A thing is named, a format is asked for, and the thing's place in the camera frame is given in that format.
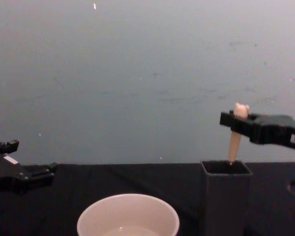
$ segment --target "gray wall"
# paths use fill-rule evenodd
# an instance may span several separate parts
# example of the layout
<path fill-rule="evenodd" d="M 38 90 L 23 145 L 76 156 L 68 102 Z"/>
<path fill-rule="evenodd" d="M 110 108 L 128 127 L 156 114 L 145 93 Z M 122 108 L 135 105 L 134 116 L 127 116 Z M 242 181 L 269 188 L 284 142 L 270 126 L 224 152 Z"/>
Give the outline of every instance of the gray wall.
<path fill-rule="evenodd" d="M 221 111 L 295 118 L 295 1 L 0 0 L 0 139 L 25 164 L 227 158 Z M 242 140 L 244 161 L 295 151 Z"/>

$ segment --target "table surface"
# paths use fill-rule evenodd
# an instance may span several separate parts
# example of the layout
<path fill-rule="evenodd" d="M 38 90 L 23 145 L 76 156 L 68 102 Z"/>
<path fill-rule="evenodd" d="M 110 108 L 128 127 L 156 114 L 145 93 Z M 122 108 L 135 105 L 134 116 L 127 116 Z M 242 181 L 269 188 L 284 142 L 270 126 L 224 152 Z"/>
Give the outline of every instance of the table surface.
<path fill-rule="evenodd" d="M 295 197 L 286 187 L 295 163 L 248 163 L 253 172 L 245 236 L 295 236 Z M 121 193 L 171 204 L 179 235 L 199 236 L 199 164 L 59 165 L 53 185 L 23 196 L 0 193 L 0 236 L 76 236 L 81 213 Z"/>

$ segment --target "white paper cup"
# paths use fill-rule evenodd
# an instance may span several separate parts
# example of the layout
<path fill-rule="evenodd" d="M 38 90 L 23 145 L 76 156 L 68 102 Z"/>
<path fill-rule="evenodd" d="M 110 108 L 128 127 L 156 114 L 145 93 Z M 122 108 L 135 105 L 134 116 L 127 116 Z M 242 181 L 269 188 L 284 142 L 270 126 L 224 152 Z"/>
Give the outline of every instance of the white paper cup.
<path fill-rule="evenodd" d="M 176 236 L 179 217 L 165 201 L 121 194 L 89 206 L 78 220 L 79 236 Z"/>

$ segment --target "black tablecloth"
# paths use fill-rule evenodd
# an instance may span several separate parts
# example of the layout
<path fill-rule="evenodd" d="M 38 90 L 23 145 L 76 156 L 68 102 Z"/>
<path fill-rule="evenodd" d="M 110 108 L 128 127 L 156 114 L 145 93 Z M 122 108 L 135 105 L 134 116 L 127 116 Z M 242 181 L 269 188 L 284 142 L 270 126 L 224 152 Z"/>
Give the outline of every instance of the black tablecloth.
<path fill-rule="evenodd" d="M 287 184 L 295 163 L 248 163 L 251 183 L 246 236 L 295 236 L 295 197 Z M 59 165 L 53 185 L 23 196 L 0 193 L 0 236 L 76 236 L 81 213 L 120 193 L 171 204 L 180 236 L 199 236 L 199 164 Z"/>

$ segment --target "gray container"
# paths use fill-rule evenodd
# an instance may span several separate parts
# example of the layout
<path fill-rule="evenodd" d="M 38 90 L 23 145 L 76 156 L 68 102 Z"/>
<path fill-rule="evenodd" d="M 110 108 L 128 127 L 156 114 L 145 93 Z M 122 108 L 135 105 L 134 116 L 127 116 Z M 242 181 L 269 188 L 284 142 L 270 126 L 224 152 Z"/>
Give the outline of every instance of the gray container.
<path fill-rule="evenodd" d="M 202 236 L 243 236 L 252 172 L 235 161 L 201 163 Z"/>

